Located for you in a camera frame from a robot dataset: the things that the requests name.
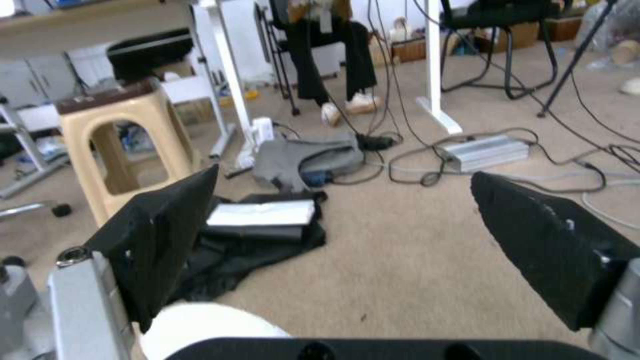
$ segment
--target beige plastic stool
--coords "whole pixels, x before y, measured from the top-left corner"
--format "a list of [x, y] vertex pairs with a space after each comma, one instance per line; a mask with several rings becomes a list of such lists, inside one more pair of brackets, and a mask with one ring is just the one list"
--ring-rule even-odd
[[[147, 80], [101, 94], [58, 103], [69, 157], [98, 226], [104, 225], [135, 195], [164, 188], [200, 170], [202, 157], [193, 149], [160, 84]], [[154, 143], [157, 158], [132, 162], [122, 149], [117, 122], [141, 126]], [[100, 154], [106, 176], [93, 157]], [[142, 188], [138, 176], [164, 165], [166, 180]]]

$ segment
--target cardboard box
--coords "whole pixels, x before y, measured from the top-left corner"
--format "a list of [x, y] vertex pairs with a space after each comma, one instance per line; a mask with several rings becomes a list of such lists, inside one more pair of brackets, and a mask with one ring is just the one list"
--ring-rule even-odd
[[[513, 33], [513, 49], [524, 49], [535, 45], [538, 41], [539, 31], [540, 25], [537, 22], [519, 24], [511, 27], [511, 32]], [[497, 40], [493, 51], [495, 53], [504, 53], [507, 51], [507, 34], [501, 30]], [[476, 47], [481, 53], [489, 52], [490, 42], [491, 30], [476, 32]]]
[[393, 58], [399, 58], [401, 63], [424, 60], [427, 58], [427, 44], [423, 38], [394, 43], [391, 52]]
[[[582, 17], [568, 17], [565, 19], [547, 19], [547, 28], [552, 42], [571, 41], [575, 39], [582, 25]], [[543, 40], [540, 29], [540, 40]]]

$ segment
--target chair leg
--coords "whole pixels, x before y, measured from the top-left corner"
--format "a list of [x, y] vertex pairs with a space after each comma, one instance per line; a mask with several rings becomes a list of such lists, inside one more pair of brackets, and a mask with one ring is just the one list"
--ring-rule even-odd
[[[547, 48], [547, 53], [549, 55], [549, 60], [551, 61], [551, 66], [552, 66], [552, 75], [551, 75], [551, 79], [536, 85], [534, 87], [531, 88], [513, 88], [511, 87], [511, 63], [513, 60], [513, 34], [511, 33], [511, 30], [508, 28], [505, 28], [505, 31], [507, 32], [507, 40], [508, 40], [508, 48], [507, 48], [507, 67], [506, 67], [506, 74], [505, 74], [505, 80], [504, 80], [504, 90], [507, 93], [507, 96], [509, 97], [509, 99], [511, 100], [517, 100], [517, 99], [521, 99], [523, 97], [525, 97], [526, 95], [529, 95], [533, 92], [538, 91], [539, 89], [542, 89], [546, 86], [551, 85], [552, 83], [554, 83], [554, 81], [557, 78], [557, 73], [558, 73], [558, 64], [557, 64], [557, 60], [556, 60], [556, 54], [554, 52], [554, 48], [551, 46], [551, 38], [549, 37], [549, 32], [548, 32], [548, 28], [544, 22], [544, 20], [540, 21], [540, 26], [542, 29], [542, 35], [543, 38], [545, 40], [545, 47]], [[519, 90], [521, 91], [519, 94], [515, 95], [513, 93], [513, 89]]]
[[268, 41], [269, 52], [271, 52], [271, 61], [273, 61], [273, 67], [276, 70], [276, 77], [278, 78], [278, 87], [280, 88], [280, 92], [282, 93], [282, 98], [286, 99], [288, 94], [284, 92], [284, 86], [282, 85], [282, 78], [280, 77], [280, 68], [278, 67], [278, 60], [276, 60], [276, 51], [274, 50], [275, 35], [273, 34], [273, 29], [270, 27], [269, 24], [267, 24], [266, 27], [267, 27], [267, 37], [269, 39]]
[[282, 68], [282, 75], [284, 77], [284, 81], [287, 84], [287, 91], [289, 93], [289, 101], [291, 102], [291, 115], [298, 116], [300, 115], [300, 109], [296, 107], [296, 103], [293, 100], [293, 91], [291, 91], [291, 83], [289, 82], [289, 77], [287, 76], [287, 71], [284, 67], [284, 61], [282, 60], [282, 53], [278, 52], [278, 57], [280, 59], [280, 66]]
[[[485, 64], [484, 70], [482, 71], [482, 73], [479, 76], [477, 76], [477, 77], [475, 77], [473, 79], [469, 79], [469, 80], [464, 81], [464, 82], [462, 82], [460, 84], [454, 85], [454, 86], [452, 86], [450, 88], [445, 88], [444, 85], [442, 85], [442, 92], [451, 92], [451, 91], [457, 90], [457, 89], [459, 89], [459, 88], [461, 88], [463, 86], [486, 87], [486, 86], [483, 86], [483, 85], [476, 85], [476, 82], [482, 80], [485, 77], [485, 75], [489, 72], [489, 68], [491, 67], [491, 65], [490, 65], [491, 64], [491, 60], [493, 58], [493, 49], [495, 47], [496, 33], [497, 33], [496, 28], [493, 28], [492, 29], [492, 35], [491, 35], [491, 43], [489, 45], [489, 53], [488, 53], [488, 56], [487, 56], [488, 61]], [[447, 46], [449, 45], [449, 39], [451, 38], [452, 34], [453, 34], [452, 31], [450, 31], [447, 34], [447, 37], [446, 37], [445, 42], [444, 42], [444, 48], [442, 49], [442, 57], [441, 57], [441, 60], [440, 60], [440, 73], [441, 73], [442, 79], [443, 79], [442, 83], [444, 83], [444, 68], [445, 68], [445, 62], [446, 62], [446, 59], [447, 59]]]

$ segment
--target shoe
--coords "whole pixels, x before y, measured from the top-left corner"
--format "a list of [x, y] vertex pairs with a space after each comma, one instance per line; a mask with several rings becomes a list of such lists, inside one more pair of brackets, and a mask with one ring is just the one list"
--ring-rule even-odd
[[340, 110], [332, 102], [322, 105], [322, 122], [325, 125], [336, 127], [340, 122]]
[[351, 101], [347, 101], [347, 111], [352, 115], [372, 113], [381, 105], [379, 97], [357, 93]]

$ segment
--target screw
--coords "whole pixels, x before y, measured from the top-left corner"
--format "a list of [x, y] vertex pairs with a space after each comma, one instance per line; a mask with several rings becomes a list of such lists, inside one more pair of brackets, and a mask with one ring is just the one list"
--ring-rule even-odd
[[85, 260], [91, 259], [92, 257], [93, 256], [91, 254], [91, 251], [86, 247], [72, 247], [71, 249], [64, 250], [62, 254], [58, 256], [56, 266], [62, 269], [75, 264], [80, 264]]

